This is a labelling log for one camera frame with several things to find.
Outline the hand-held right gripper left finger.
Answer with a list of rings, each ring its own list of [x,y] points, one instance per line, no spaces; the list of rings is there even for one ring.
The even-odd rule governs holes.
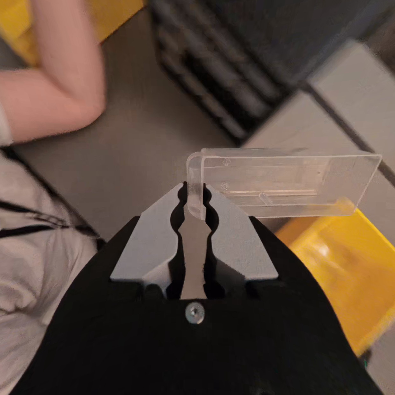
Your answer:
[[[139,216],[110,279],[157,285],[164,296],[180,297],[185,256],[179,229],[185,220],[187,183],[177,184]]]

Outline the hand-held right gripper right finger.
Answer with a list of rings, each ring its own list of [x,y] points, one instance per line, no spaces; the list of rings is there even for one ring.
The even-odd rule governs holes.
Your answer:
[[[205,223],[210,228],[204,264],[207,297],[225,297],[249,282],[279,278],[250,217],[231,200],[204,185]]]

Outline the clear plastic drawer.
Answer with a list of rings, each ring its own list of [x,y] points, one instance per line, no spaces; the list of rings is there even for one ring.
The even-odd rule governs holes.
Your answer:
[[[309,149],[202,149],[186,161],[188,209],[205,218],[203,188],[256,218],[352,215],[382,156]]]

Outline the yellow plastic bin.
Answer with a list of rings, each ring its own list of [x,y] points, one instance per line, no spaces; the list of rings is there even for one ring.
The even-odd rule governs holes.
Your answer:
[[[359,210],[289,220],[275,235],[303,262],[361,356],[395,314],[395,249]]]
[[[87,0],[85,2],[99,42],[103,42],[146,3],[143,0]],[[32,30],[30,1],[2,0],[0,2],[0,32],[3,40],[28,66],[36,67],[39,64],[40,57]]]

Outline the black drawer cabinet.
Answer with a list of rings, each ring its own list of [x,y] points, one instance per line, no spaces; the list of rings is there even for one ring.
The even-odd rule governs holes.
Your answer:
[[[189,28],[199,24],[200,30],[212,27],[225,33],[222,49],[227,44],[244,51],[285,89],[286,95],[274,111],[293,94],[300,81],[322,66],[342,44],[363,38],[394,11],[394,1],[152,0],[146,3],[151,18],[157,13],[167,21],[184,22]],[[241,145],[245,141],[234,142]]]

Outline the person's left forearm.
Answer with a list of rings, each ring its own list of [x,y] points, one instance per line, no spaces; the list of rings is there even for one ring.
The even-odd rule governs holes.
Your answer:
[[[84,1],[31,1],[38,68],[1,71],[1,146],[82,129],[106,107],[100,43]]]

